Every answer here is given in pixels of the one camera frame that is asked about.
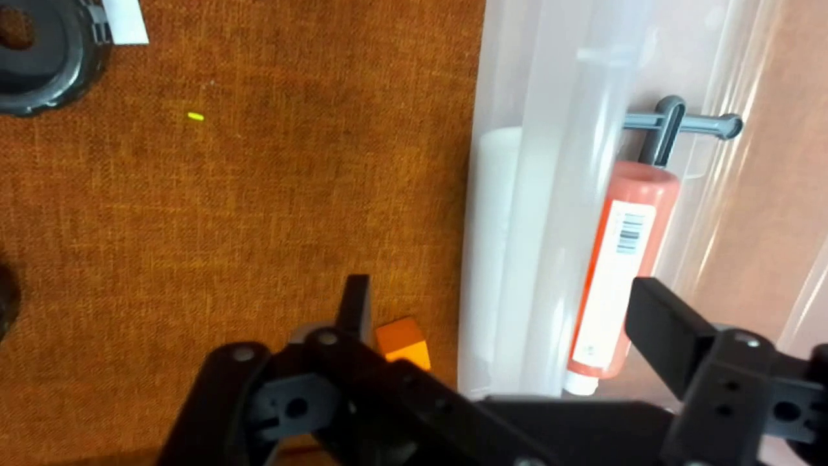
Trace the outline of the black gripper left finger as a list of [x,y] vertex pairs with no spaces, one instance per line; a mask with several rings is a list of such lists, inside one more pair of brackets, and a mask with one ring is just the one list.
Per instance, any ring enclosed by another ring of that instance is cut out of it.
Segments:
[[335,326],[357,339],[369,338],[369,277],[368,276],[348,276],[343,279],[338,312],[335,312]]

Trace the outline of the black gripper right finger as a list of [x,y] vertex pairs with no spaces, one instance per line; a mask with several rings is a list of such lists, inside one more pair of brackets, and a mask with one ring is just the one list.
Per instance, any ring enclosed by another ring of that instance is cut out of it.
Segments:
[[637,277],[630,282],[624,329],[676,399],[686,393],[717,339],[717,326],[657,277]]

